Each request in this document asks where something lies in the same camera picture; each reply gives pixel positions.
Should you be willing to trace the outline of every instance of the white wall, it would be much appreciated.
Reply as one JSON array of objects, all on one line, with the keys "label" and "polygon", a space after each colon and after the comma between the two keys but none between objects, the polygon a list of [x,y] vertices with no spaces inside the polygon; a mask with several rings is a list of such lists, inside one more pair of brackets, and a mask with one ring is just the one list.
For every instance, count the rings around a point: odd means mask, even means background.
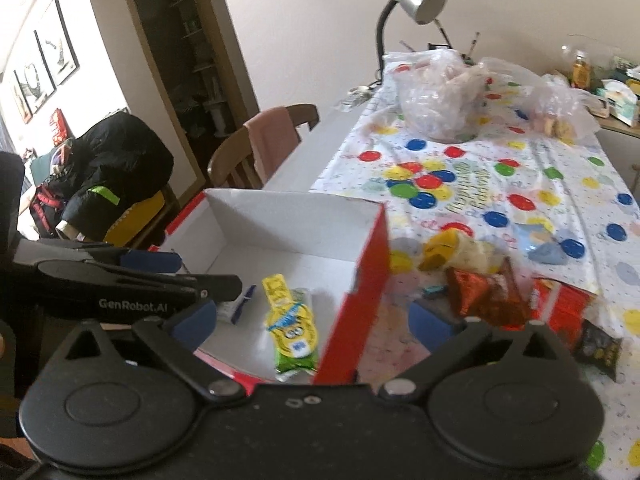
[{"label": "white wall", "polygon": [[[376,20],[387,0],[227,0],[260,108],[313,102],[321,109],[374,79]],[[455,48],[501,57],[536,72],[556,66],[566,34],[620,47],[640,62],[640,0],[448,0],[440,16]],[[433,24],[413,24],[397,8],[386,27],[422,49],[441,43]]]},{"label": "white wall", "polygon": [[7,129],[19,152],[34,147],[39,155],[53,147],[49,119],[60,108],[71,132],[79,137],[107,113],[125,107],[126,101],[102,43],[89,0],[60,0],[69,38],[79,68],[60,85],[34,113],[28,124],[22,122],[12,96],[10,73],[18,63],[20,42],[33,36],[33,30],[52,0],[36,0],[12,50],[0,85],[0,107]]},{"label": "white wall", "polygon": [[91,4],[113,71],[131,113],[145,121],[174,155],[174,172],[169,184],[180,198],[187,190],[204,183],[204,178],[200,170],[196,174],[178,138],[146,62],[127,2],[91,0]]}]

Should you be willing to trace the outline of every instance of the yellow cushion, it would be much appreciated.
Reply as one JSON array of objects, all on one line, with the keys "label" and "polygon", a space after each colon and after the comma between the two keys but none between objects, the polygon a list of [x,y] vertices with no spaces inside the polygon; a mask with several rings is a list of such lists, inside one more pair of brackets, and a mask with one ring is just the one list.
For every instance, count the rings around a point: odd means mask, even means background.
[{"label": "yellow cushion", "polygon": [[152,221],[162,206],[164,206],[162,191],[158,191],[151,198],[135,203],[113,223],[104,235],[104,241],[116,247],[124,247]]}]

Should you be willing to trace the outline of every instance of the yellow bottle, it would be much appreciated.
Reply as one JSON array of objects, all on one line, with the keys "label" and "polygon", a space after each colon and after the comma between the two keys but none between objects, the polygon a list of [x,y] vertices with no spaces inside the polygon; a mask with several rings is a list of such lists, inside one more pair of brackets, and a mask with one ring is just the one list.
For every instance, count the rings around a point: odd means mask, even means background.
[{"label": "yellow bottle", "polygon": [[575,51],[574,71],[571,77],[572,88],[588,90],[591,84],[591,63],[587,53]]}]

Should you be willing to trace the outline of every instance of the yellow snack package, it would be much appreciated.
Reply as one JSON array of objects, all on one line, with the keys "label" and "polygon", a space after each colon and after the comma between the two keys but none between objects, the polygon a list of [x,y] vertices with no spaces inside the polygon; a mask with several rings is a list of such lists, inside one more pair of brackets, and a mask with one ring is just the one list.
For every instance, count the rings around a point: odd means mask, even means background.
[{"label": "yellow snack package", "polygon": [[289,290],[282,274],[264,278],[262,286],[271,306],[266,325],[276,349],[276,378],[285,381],[300,371],[315,373],[318,331],[308,289]]},{"label": "yellow snack package", "polygon": [[422,247],[422,262],[418,266],[423,272],[453,267],[488,274],[499,269],[504,254],[493,244],[473,240],[458,229],[447,229],[433,235]]}]

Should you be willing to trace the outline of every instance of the black snack bag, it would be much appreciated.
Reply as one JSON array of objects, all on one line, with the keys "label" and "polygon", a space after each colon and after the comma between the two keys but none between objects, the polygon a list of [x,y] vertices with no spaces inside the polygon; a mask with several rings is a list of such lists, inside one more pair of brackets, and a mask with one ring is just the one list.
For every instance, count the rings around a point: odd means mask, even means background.
[{"label": "black snack bag", "polygon": [[585,319],[582,322],[582,336],[575,346],[574,358],[579,363],[596,366],[615,381],[621,344],[622,338],[612,338]]}]

